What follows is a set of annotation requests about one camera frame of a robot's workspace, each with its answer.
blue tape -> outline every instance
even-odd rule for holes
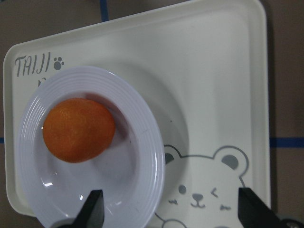
[[[270,148],[304,148],[304,138],[270,138]]]
[[[109,20],[109,15],[108,15],[108,7],[106,4],[106,0],[100,0],[100,12],[101,12],[101,21],[105,22]]]

cardboard surface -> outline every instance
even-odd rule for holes
[[[109,19],[183,0],[108,0]],[[304,2],[261,0],[268,21],[269,111],[271,137],[304,137]],[[97,0],[6,0],[0,2],[0,72],[8,49],[18,43],[101,21]],[[3,137],[3,116],[0,137]],[[272,149],[272,207],[304,221],[304,150]],[[5,190],[4,145],[0,144],[0,224],[40,228],[36,218],[16,213]]]

bear face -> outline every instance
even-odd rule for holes
[[[224,146],[213,157],[182,156],[165,145],[166,179],[156,217],[162,228],[237,228],[238,188],[248,169],[246,154]]]

white tray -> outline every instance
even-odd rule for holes
[[[169,189],[158,209],[162,220],[155,217],[151,227],[183,227],[178,221],[189,220],[188,228],[211,226],[225,219],[224,211],[232,218],[230,226],[238,227],[237,187],[251,187],[270,206],[266,63],[266,18],[257,0],[192,0],[13,46],[3,64],[12,207],[33,216],[16,176],[13,146],[27,101],[57,70],[91,65],[134,86],[152,109],[164,143],[171,145],[166,152],[175,160],[167,165]],[[180,185],[187,185],[183,195]],[[186,212],[196,202],[193,193],[204,195],[206,204],[217,195],[231,209],[206,206],[195,217],[196,212]],[[175,197],[178,209],[165,197]]]

mandarin orange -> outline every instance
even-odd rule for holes
[[[111,144],[115,123],[102,104],[71,98],[51,109],[42,132],[44,142],[54,156],[66,162],[84,162]]]

